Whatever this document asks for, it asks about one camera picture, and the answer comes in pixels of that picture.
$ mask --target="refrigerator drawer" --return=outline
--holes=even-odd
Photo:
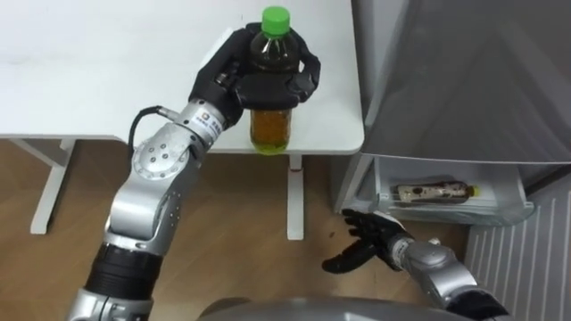
[[[462,203],[407,202],[397,185],[460,181],[476,186],[477,195]],[[378,156],[363,179],[354,202],[357,210],[381,210],[401,219],[470,225],[511,226],[534,212],[525,198],[517,165],[402,159]]]

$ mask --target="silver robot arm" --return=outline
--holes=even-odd
[[[176,116],[172,123],[136,149],[128,179],[113,200],[103,244],[68,320],[148,320],[181,199],[226,124],[219,110],[202,99],[191,99],[180,114],[170,116]]]
[[[199,70],[188,105],[177,113],[163,107],[143,110],[171,120],[140,144],[131,157],[127,181],[113,199],[111,213],[85,286],[69,321],[145,321],[162,259],[177,229],[182,198],[198,177],[205,154],[219,135],[242,117],[243,108],[291,109],[311,97],[320,64],[293,30],[304,68],[291,74],[252,70],[247,53],[260,23],[228,32]]]
[[[381,212],[344,210],[350,233],[359,239],[340,255],[324,261],[330,273],[346,273],[377,256],[395,271],[407,271],[439,309],[479,321],[509,321],[508,311],[438,240],[417,242],[393,217]]]

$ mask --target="table leg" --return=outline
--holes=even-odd
[[[47,233],[47,225],[50,217],[52,217],[54,205],[62,187],[75,140],[63,139],[59,147],[53,146],[42,139],[12,139],[11,141],[51,167],[46,186],[39,199],[36,213],[29,228],[33,235],[44,235]]]
[[[287,239],[303,240],[303,165],[301,155],[289,156],[287,174]]]

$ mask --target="bottle lying on side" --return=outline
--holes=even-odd
[[[461,204],[479,195],[478,187],[460,181],[444,181],[433,184],[397,185],[393,197],[400,206],[426,204]]]

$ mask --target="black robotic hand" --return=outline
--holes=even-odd
[[[393,259],[393,245],[403,238],[414,238],[396,219],[381,213],[360,213],[355,210],[343,210],[342,213],[345,223],[352,226],[349,234],[358,237],[358,240],[341,254],[323,261],[321,266],[325,271],[333,274],[351,272],[375,256],[393,270],[401,270]]]

